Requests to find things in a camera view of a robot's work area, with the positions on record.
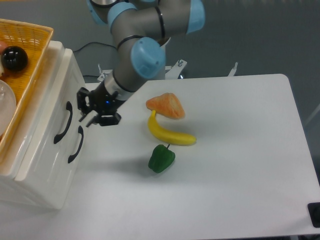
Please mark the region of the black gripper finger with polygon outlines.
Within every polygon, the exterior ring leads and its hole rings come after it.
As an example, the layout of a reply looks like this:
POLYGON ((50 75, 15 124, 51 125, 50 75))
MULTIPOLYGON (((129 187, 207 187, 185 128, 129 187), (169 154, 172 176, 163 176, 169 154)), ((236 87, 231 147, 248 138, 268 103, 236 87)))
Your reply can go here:
POLYGON ((77 109, 83 114, 88 114, 92 110, 90 94, 91 92, 85 87, 81 87, 76 93, 77 109))
POLYGON ((82 113, 79 122, 85 127, 89 127, 91 125, 97 125, 99 123, 99 120, 100 115, 95 111, 91 111, 87 114, 82 113))

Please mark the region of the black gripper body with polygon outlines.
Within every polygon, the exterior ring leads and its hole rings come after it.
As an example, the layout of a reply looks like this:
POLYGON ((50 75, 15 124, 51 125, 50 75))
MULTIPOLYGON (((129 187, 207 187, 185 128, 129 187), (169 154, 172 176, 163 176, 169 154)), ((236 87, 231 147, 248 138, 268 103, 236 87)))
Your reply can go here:
POLYGON ((117 90, 109 93, 103 83, 100 83, 96 89, 90 92, 92 111, 100 115, 98 125, 105 127, 119 124, 122 117, 117 113, 117 110, 124 101, 117 99, 118 95, 117 90))

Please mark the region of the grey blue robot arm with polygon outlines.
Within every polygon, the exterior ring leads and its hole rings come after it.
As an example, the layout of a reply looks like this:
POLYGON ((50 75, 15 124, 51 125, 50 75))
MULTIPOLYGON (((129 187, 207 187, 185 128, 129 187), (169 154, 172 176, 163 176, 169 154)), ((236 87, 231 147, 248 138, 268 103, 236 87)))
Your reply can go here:
POLYGON ((206 21, 200 0, 89 0, 97 23, 108 25, 120 61, 94 90, 77 92, 82 118, 91 124, 117 125, 118 108, 166 65, 160 42, 201 30, 206 21))

